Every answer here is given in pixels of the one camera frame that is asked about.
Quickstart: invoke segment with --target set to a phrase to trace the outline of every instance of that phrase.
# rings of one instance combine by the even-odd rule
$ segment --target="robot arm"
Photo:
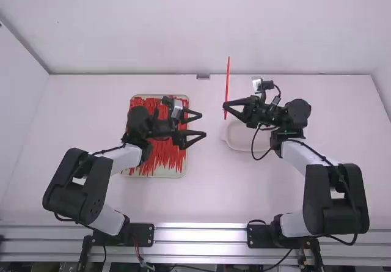
[[[162,103],[169,108],[166,120],[158,119],[157,108],[152,116],[143,106],[129,111],[121,146],[92,154],[76,148],[68,150],[45,191],[43,208],[62,221],[83,224],[117,237],[121,243],[131,241],[129,218],[105,204],[110,177],[148,160],[152,150],[148,138],[170,137],[173,145],[187,149],[206,136],[202,131],[178,129],[180,123],[201,118],[201,113],[183,107],[181,101],[173,98],[163,97]],[[186,118],[185,113],[194,116]],[[85,182],[81,185],[74,178],[85,178]]]
[[[369,228],[368,207],[361,170],[355,164],[341,164],[304,143],[303,129],[311,106],[295,99],[278,106],[280,89],[273,81],[253,78],[256,94],[228,101],[223,109],[244,122],[249,128],[273,126],[270,148],[278,157],[290,162],[305,178],[302,210],[275,216],[270,229],[274,241],[287,238],[316,237],[331,234],[365,233]],[[266,91],[276,88],[279,94],[266,103]],[[243,105],[242,111],[232,106]],[[331,192],[343,194],[332,198]]]

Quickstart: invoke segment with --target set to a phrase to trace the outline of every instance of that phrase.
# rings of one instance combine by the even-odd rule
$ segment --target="white plate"
[[[236,151],[250,152],[251,140],[255,134],[254,128],[228,113],[227,120],[222,123],[221,139]],[[270,131],[258,131],[254,141],[254,152],[265,152],[270,148]]]

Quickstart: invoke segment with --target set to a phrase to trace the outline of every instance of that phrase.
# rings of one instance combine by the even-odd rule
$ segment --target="red stick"
[[[228,101],[228,85],[230,82],[230,67],[231,67],[231,59],[230,56],[228,56],[227,61],[227,77],[225,79],[225,101]],[[227,112],[224,111],[224,120],[227,119]]]

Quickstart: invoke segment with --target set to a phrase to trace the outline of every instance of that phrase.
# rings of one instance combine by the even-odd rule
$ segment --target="cable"
[[[277,267],[278,265],[280,265],[280,264],[289,256],[289,254],[290,254],[292,251],[293,251],[293,249],[290,249],[290,250],[287,252],[287,254],[286,254],[285,256],[282,257],[281,260],[279,260],[279,261],[278,261],[277,263],[275,263],[273,266],[270,266],[269,268],[264,269],[263,272],[272,270],[272,269],[274,269],[275,267]]]
[[[175,264],[173,267],[171,267],[171,269],[174,269],[175,267],[179,267],[179,268],[188,268],[188,269],[193,269],[193,270],[203,271],[203,272],[215,272],[215,271],[213,271],[213,270],[207,270],[207,269],[196,268],[196,267],[187,266],[187,265],[177,265],[177,264]]]
[[[106,263],[106,259],[108,258],[108,252],[106,251],[106,246],[103,246],[103,251],[104,251],[104,259],[103,259],[103,266],[104,266],[104,263]]]
[[[275,84],[274,87],[279,91],[278,97],[281,97],[281,90],[278,85]]]
[[[165,138],[165,139],[156,139],[156,138],[153,138],[154,140],[156,141],[159,141],[159,142],[165,142],[165,141],[168,141],[170,138]]]
[[[57,213],[54,214],[54,217],[56,217],[56,219],[57,219],[58,221],[62,221],[62,222],[71,222],[71,221],[74,221],[73,219],[61,218]]]
[[[354,236],[353,236],[353,239],[350,241],[350,242],[347,242],[347,241],[343,241],[341,240],[340,238],[338,237],[335,237],[333,235],[323,235],[325,237],[329,237],[329,238],[332,238],[333,240],[336,240],[340,243],[343,243],[347,246],[352,246],[355,244],[356,240],[357,240],[357,237],[358,237],[358,227],[359,227],[359,215],[358,215],[358,212],[357,212],[357,208],[356,208],[356,204],[355,202],[352,200],[352,196],[351,196],[351,193],[350,193],[350,189],[349,189],[349,186],[345,180],[345,178],[342,176],[342,173],[338,170],[338,167],[336,167],[335,165],[333,165],[325,156],[321,155],[320,153],[318,153],[316,150],[314,150],[313,148],[311,148],[309,145],[307,145],[306,143],[304,142],[301,142],[301,141],[298,141],[296,139],[287,139],[288,142],[295,142],[297,144],[300,144],[304,147],[306,147],[307,149],[309,149],[312,153],[314,153],[316,156],[318,156],[319,158],[321,158],[324,162],[326,162],[329,166],[332,167],[332,169],[335,171],[335,173],[340,177],[340,181],[342,182],[343,186],[345,187],[345,191],[346,191],[346,195],[350,201],[350,204],[352,205],[352,209],[353,209],[353,214],[354,216],[356,217],[356,226],[355,226],[355,231],[354,231]]]
[[[258,131],[260,130],[261,126],[263,125],[263,123],[260,123],[257,130],[255,131],[254,133],[254,136],[252,137],[252,141],[251,141],[251,156],[253,157],[253,159],[255,161],[260,161],[262,160],[270,151],[271,151],[271,148],[269,148],[269,150],[266,151],[266,153],[264,153],[261,157],[257,158],[254,156],[254,141],[255,141],[255,137],[257,136],[257,133]]]

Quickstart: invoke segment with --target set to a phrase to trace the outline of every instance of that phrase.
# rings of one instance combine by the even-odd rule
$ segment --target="aluminum rail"
[[[246,224],[157,223],[151,248],[140,248],[151,263],[226,263],[271,265],[286,249],[249,249]],[[0,262],[77,262],[82,239],[92,231],[76,224],[18,224],[0,221]],[[342,236],[350,240],[351,236]],[[354,246],[320,238],[325,265],[391,266],[391,229],[369,230]],[[107,247],[107,263],[137,262],[132,247]],[[312,263],[310,251],[306,251]],[[297,265],[296,251],[283,262]],[[103,261],[103,248],[93,247],[90,262]]]

